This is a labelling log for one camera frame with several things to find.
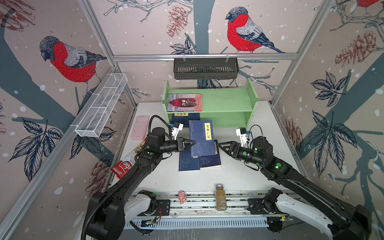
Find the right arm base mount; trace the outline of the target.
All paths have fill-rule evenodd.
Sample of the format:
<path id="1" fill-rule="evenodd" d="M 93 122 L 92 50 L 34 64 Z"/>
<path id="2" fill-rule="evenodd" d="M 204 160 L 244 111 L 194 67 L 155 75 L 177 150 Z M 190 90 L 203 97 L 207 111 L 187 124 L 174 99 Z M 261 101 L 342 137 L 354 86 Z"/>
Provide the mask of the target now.
<path id="1" fill-rule="evenodd" d="M 277 198 L 282 194 L 281 190 L 271 188 L 263 197 L 248 199 L 246 210 L 251 215 L 287 215 L 287 213 L 281 212 L 277 207 Z"/>

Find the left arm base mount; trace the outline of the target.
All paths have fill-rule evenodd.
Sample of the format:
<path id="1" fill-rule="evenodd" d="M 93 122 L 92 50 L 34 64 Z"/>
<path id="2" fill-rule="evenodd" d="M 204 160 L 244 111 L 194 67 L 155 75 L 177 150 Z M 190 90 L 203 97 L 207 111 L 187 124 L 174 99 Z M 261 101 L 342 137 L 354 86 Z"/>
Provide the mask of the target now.
<path id="1" fill-rule="evenodd" d="M 153 192 L 142 190 L 125 205 L 126 217 L 141 216 L 168 216 L 170 214 L 171 201 L 158 199 Z"/>

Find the blue book yellow label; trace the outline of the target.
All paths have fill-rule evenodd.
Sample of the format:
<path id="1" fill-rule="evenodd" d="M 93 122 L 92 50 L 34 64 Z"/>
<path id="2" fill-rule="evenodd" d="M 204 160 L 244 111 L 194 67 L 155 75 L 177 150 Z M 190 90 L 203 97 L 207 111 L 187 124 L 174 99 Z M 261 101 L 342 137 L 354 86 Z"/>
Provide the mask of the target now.
<path id="1" fill-rule="evenodd" d="M 183 124 L 185 128 L 188 128 L 190 121 L 199 121 L 199 120 L 200 120 L 199 113 L 176 113 L 176 114 L 172 114 L 171 124 L 179 123 L 179 124 Z"/>

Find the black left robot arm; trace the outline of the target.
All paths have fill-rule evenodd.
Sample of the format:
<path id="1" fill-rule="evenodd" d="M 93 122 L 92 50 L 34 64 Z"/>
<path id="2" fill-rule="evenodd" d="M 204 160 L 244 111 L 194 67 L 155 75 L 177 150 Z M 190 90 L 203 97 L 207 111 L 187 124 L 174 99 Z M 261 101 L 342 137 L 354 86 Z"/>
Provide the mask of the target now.
<path id="1" fill-rule="evenodd" d="M 134 157 L 134 166 L 108 190 L 91 197 L 80 237 L 82 240 L 87 236 L 97 240 L 117 240 L 127 222 L 156 207 L 156 196 L 142 191 L 139 199 L 148 201 L 147 207 L 135 207 L 130 216 L 125 213 L 129 197 L 164 159 L 164 153 L 183 152 L 196 144 L 194 140 L 173 137 L 173 132 L 169 124 L 165 129 L 148 127 L 146 141 Z"/>

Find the pink Hamlet book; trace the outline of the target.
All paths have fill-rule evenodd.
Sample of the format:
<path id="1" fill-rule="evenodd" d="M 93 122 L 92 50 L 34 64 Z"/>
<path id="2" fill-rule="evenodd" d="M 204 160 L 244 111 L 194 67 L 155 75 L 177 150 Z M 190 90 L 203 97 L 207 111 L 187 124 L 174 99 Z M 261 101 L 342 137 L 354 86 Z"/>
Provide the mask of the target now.
<path id="1" fill-rule="evenodd" d="M 168 112 L 202 112 L 201 94 L 170 94 L 167 104 Z"/>

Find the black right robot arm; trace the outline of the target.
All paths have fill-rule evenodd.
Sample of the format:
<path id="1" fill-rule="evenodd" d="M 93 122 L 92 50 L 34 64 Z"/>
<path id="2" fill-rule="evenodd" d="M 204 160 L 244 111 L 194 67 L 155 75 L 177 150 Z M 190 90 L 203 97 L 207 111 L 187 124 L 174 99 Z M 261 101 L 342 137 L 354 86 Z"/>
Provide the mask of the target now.
<path id="1" fill-rule="evenodd" d="M 362 205 L 352 206 L 327 193 L 273 154 L 265 137 L 253 140 L 251 149 L 235 141 L 219 143 L 228 156 L 254 164 L 268 180 L 302 197 L 297 201 L 282 191 L 270 189 L 264 197 L 266 211 L 296 217 L 326 234 L 331 240 L 367 240 L 372 233 L 371 213 Z"/>

